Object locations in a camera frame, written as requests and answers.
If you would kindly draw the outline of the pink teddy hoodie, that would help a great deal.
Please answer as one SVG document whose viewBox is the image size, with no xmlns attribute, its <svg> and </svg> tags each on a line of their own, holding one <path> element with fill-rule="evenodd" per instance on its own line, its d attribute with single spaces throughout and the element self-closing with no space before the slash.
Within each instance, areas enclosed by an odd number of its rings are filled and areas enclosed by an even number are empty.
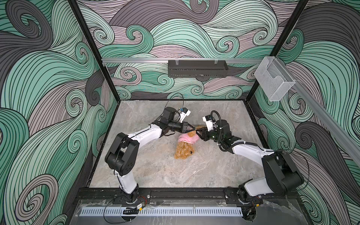
<svg viewBox="0 0 360 225">
<path fill-rule="evenodd" d="M 200 137 L 198 136 L 198 134 L 195 131 L 193 131 L 193 132 L 181 134 L 178 138 L 178 142 L 195 144 L 199 139 L 200 139 Z"/>
</svg>

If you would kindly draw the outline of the brown teddy bear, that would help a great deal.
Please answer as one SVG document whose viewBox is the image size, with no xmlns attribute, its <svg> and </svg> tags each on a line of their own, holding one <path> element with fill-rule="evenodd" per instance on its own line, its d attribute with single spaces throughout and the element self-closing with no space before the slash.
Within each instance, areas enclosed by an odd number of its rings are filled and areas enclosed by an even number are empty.
<svg viewBox="0 0 360 225">
<path fill-rule="evenodd" d="M 194 144 L 188 144 L 185 142 L 177 142 L 175 159 L 186 159 L 195 152 Z"/>
</svg>

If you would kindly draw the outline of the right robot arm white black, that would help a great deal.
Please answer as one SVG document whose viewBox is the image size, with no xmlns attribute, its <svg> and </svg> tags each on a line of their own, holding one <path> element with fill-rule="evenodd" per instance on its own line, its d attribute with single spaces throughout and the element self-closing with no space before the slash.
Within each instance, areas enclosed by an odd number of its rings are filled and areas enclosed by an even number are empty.
<svg viewBox="0 0 360 225">
<path fill-rule="evenodd" d="M 285 195 L 304 183 L 303 175 L 286 151 L 262 148 L 232 135 L 226 120 L 215 120 L 211 116 L 202 119 L 206 128 L 197 130 L 202 140 L 213 140 L 221 151 L 243 156 L 263 168 L 263 178 L 249 180 L 241 185 L 246 195 Z"/>
</svg>

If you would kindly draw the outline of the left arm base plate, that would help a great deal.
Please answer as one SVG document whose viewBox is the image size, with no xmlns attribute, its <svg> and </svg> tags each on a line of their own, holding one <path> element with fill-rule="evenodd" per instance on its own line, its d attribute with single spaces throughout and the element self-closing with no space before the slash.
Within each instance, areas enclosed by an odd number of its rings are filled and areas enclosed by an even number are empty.
<svg viewBox="0 0 360 225">
<path fill-rule="evenodd" d="M 131 194 L 127 194 L 123 190 L 115 192 L 115 196 L 112 200 L 114 204 L 135 204 L 144 202 L 148 204 L 150 202 L 151 190 L 148 188 L 136 188 Z"/>
</svg>

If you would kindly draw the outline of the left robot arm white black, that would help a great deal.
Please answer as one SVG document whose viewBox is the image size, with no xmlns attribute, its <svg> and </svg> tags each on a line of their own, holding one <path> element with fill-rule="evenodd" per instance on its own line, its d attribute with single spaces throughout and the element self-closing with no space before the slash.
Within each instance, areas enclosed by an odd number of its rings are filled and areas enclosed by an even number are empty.
<svg viewBox="0 0 360 225">
<path fill-rule="evenodd" d="M 180 110 L 165 107 L 160 117 L 147 128 L 128 135 L 119 133 L 115 137 L 106 154 L 105 162 L 113 170 L 125 194 L 137 193 L 138 183 L 135 181 L 132 169 L 136 163 L 138 150 L 149 142 L 165 136 L 169 131 L 182 134 L 195 131 L 194 126 L 184 121 L 190 114 L 191 111 L 185 107 Z"/>
</svg>

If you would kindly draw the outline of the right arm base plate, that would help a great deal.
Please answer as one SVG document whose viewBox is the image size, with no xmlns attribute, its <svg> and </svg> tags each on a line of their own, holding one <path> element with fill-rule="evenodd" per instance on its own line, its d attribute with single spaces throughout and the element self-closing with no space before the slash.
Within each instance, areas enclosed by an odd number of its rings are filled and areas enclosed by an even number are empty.
<svg viewBox="0 0 360 225">
<path fill-rule="evenodd" d="M 224 189 L 227 204 L 237 204 L 246 206 L 258 206 L 263 204 L 262 198 L 251 196 L 243 185 L 238 187 L 227 187 Z"/>
</svg>

